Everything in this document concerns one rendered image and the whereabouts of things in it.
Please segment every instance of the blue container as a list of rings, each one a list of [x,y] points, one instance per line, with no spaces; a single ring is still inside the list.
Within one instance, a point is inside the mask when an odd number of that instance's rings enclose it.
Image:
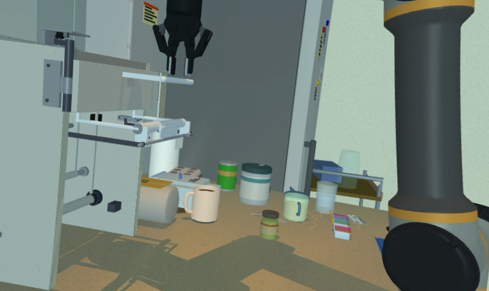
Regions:
[[[329,162],[327,160],[314,160],[314,169],[326,170],[326,171],[335,171],[335,172],[343,172],[343,168],[338,166],[333,162]],[[329,175],[329,174],[321,174],[321,173],[313,173],[317,176],[321,181],[330,181],[331,183],[341,183],[341,176]]]

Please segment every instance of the black square latch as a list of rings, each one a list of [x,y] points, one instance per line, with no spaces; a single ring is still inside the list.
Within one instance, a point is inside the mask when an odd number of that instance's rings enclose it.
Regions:
[[[112,201],[107,204],[107,211],[116,213],[117,211],[120,211],[121,204],[122,203],[120,201]]]

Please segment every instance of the green can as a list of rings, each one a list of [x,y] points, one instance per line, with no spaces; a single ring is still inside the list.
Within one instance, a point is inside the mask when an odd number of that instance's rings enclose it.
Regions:
[[[274,210],[264,210],[260,222],[260,237],[267,240],[275,240],[278,235],[279,213]]]
[[[221,185],[221,191],[232,192],[236,189],[237,162],[221,160],[217,174],[217,185]]]

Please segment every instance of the teal stripe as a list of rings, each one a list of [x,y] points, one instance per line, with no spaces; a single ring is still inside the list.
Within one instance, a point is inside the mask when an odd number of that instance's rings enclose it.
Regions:
[[[250,183],[259,183],[259,184],[270,183],[270,178],[268,180],[267,179],[258,180],[256,178],[247,178],[247,177],[241,175],[241,179],[244,181],[249,181]]]

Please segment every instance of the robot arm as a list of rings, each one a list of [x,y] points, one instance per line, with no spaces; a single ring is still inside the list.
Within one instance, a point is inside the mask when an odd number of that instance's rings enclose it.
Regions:
[[[154,25],[159,50],[166,54],[166,70],[175,75],[176,51],[180,42],[185,44],[185,76],[194,72],[194,59],[201,57],[212,37],[212,32],[205,29],[201,22],[202,0],[167,0],[166,18],[163,24]],[[165,32],[168,31],[168,44]],[[201,38],[195,47],[195,37]]]

